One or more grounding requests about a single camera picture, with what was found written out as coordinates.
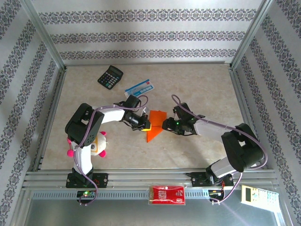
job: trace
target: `marble surface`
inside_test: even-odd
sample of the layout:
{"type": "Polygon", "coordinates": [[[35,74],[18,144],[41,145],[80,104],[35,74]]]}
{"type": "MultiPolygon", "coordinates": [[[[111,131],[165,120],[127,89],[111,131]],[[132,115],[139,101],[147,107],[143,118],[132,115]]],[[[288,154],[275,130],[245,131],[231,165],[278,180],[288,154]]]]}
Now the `marble surface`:
{"type": "MultiPolygon", "coordinates": [[[[172,94],[179,96],[196,114],[225,123],[243,122],[227,65],[161,64],[116,65],[122,80],[108,90],[97,79],[108,66],[69,66],[44,155],[42,170],[69,170],[73,159],[66,155],[65,125],[81,103],[111,105],[126,100],[124,91],[150,79],[155,89],[148,92],[148,107],[173,116],[172,94]]],[[[203,136],[181,137],[163,131],[149,143],[146,133],[132,131],[120,122],[101,125],[107,132],[107,156],[92,156],[95,169],[205,168],[226,156],[223,145],[203,136]]]]}

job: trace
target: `orange triangle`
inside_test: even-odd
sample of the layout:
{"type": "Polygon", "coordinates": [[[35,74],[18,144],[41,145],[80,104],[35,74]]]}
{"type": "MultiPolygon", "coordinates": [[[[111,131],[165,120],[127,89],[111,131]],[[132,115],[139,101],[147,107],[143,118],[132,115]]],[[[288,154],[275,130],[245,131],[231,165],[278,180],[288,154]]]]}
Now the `orange triangle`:
{"type": "Polygon", "coordinates": [[[167,118],[167,113],[162,111],[150,111],[151,130],[146,132],[146,142],[150,142],[163,131],[162,124],[167,118]]]}

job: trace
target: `striped wall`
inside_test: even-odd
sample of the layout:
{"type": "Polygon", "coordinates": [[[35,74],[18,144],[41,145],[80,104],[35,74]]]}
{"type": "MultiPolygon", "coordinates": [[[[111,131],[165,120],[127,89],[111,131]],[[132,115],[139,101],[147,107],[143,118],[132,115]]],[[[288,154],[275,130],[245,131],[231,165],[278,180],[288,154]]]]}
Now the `striped wall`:
{"type": "Polygon", "coordinates": [[[35,0],[66,65],[226,62],[261,0],[35,0]]]}
{"type": "Polygon", "coordinates": [[[237,67],[257,136],[301,225],[301,0],[276,0],[237,67]]]}
{"type": "Polygon", "coordinates": [[[17,0],[0,0],[0,225],[9,225],[48,119],[58,67],[17,0]]]}

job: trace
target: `toy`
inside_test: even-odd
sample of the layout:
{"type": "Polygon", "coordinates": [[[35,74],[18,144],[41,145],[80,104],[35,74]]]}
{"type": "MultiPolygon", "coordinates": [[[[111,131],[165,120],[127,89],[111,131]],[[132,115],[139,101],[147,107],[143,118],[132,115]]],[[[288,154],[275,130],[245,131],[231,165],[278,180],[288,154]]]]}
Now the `toy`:
{"type": "MultiPolygon", "coordinates": [[[[105,136],[107,133],[105,131],[101,131],[97,133],[96,139],[91,144],[91,155],[96,156],[99,155],[100,157],[104,158],[106,156],[105,148],[107,146],[106,138],[105,136]]],[[[71,140],[67,138],[67,142],[69,144],[69,150],[67,151],[68,157],[74,156],[74,151],[71,146],[71,140]]]]}

